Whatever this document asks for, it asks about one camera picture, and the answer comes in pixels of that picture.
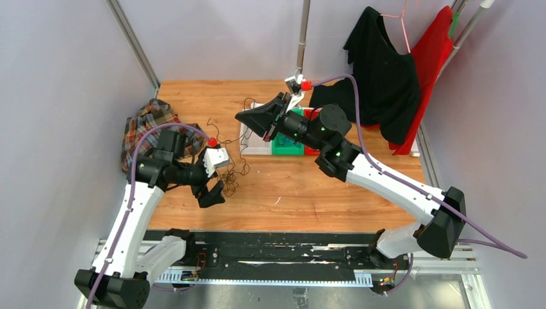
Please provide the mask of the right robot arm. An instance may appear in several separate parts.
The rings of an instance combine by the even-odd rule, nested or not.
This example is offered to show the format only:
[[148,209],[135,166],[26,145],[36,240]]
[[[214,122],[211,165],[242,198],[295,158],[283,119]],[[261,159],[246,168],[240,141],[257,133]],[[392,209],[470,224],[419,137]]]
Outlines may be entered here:
[[352,125],[335,104],[319,108],[312,120],[288,110],[288,94],[267,104],[240,111],[235,118],[264,141],[277,134],[319,150],[315,163],[331,178],[372,191],[415,218],[401,228],[379,230],[368,246],[368,260],[385,268],[403,254],[424,251],[450,258],[465,225],[457,212],[464,209],[462,191],[447,191],[413,180],[374,159],[362,146],[346,139]]

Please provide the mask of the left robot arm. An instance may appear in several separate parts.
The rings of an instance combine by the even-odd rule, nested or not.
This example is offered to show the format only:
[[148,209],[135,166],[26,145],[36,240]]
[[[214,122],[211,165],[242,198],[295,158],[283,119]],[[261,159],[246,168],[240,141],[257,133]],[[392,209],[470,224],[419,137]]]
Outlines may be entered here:
[[139,255],[152,214],[168,189],[189,186],[201,208],[225,202],[223,182],[212,189],[207,184],[217,177],[218,168],[229,164],[227,150],[210,138],[195,161],[180,162],[186,146],[185,134],[166,129],[156,147],[133,159],[113,228],[92,266],[75,275],[86,308],[143,308],[153,284],[174,263],[204,266],[189,230],[170,229]]

